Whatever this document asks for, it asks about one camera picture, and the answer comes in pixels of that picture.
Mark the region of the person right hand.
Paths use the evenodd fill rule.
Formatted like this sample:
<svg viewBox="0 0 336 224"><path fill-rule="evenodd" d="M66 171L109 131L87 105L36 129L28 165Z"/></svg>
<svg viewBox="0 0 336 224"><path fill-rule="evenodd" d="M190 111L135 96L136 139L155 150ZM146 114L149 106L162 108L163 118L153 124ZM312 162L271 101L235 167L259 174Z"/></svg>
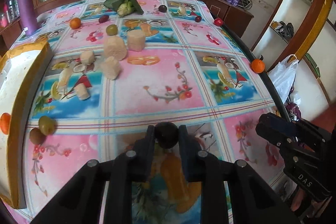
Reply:
<svg viewBox="0 0 336 224"><path fill-rule="evenodd" d="M305 198L305 191L303 189L301 189L300 187L297 188L297 192L294 195L294 198L291 202L291 211L296 211L300 206L301 203L303 201L303 199Z"/></svg>

